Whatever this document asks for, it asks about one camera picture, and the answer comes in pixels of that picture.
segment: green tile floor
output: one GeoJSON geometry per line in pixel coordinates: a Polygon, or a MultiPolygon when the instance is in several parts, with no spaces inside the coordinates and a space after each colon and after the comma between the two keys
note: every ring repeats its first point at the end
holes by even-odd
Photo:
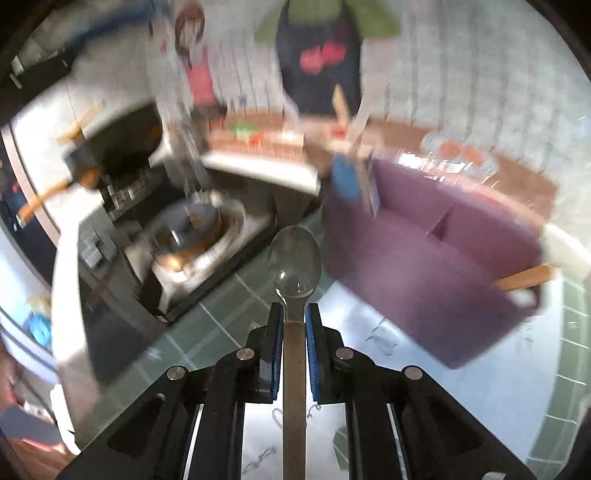
{"type": "MultiPolygon", "coordinates": [[[[307,217],[302,226],[319,245],[322,243],[319,212],[307,217]]],[[[244,346],[250,330],[267,323],[269,307],[278,301],[268,281],[267,251],[204,297],[104,392],[93,413],[83,425],[76,426],[80,446],[89,443],[169,367],[184,365],[194,370],[214,365],[244,346]]],[[[332,282],[323,273],[311,301],[318,301],[332,282]]]]}
{"type": "Polygon", "coordinates": [[[553,479],[566,463],[580,421],[581,401],[590,394],[591,329],[587,291],[565,278],[563,293],[563,334],[554,392],[526,461],[539,480],[553,479]]]}

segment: wooden stick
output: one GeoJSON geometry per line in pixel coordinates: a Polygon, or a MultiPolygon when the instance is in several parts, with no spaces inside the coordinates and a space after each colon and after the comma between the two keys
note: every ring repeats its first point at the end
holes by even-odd
{"type": "Polygon", "coordinates": [[[550,265],[539,265],[529,270],[516,273],[509,277],[497,280],[494,285],[502,291],[519,290],[535,287],[546,283],[554,277],[554,270],[550,265]]]}
{"type": "Polygon", "coordinates": [[[351,112],[349,110],[349,106],[347,105],[347,100],[345,98],[345,94],[343,93],[343,89],[338,83],[335,86],[335,91],[333,92],[333,108],[335,109],[337,123],[341,127],[346,127],[349,125],[351,120],[351,112]]]}

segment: pan handle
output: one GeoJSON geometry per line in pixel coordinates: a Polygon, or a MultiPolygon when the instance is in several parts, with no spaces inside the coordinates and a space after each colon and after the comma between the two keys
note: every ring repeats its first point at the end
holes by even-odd
{"type": "Polygon", "coordinates": [[[43,202],[45,202],[48,198],[53,197],[55,194],[63,192],[70,185],[72,185],[71,180],[63,180],[58,182],[54,186],[48,188],[42,195],[35,197],[32,201],[23,205],[17,213],[17,222],[20,227],[24,228],[25,225],[32,220],[33,216],[35,215],[35,211],[41,205],[43,205],[43,202]]]}

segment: metal spoon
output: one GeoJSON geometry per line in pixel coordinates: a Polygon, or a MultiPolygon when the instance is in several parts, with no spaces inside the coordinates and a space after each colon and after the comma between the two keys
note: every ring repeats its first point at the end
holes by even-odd
{"type": "Polygon", "coordinates": [[[304,307],[322,274],[320,249],[308,230],[282,229],[268,257],[271,285],[285,304],[283,336],[283,478],[306,477],[306,327],[304,307]]]}

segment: black apron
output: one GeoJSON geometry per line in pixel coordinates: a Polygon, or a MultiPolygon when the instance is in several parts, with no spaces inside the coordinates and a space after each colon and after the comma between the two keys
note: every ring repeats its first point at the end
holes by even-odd
{"type": "Polygon", "coordinates": [[[277,56],[283,87],[300,115],[335,115],[332,97],[339,84],[351,114],[359,110],[361,41],[343,3],[340,15],[320,25],[296,25],[288,20],[287,0],[277,26],[277,56]]]}

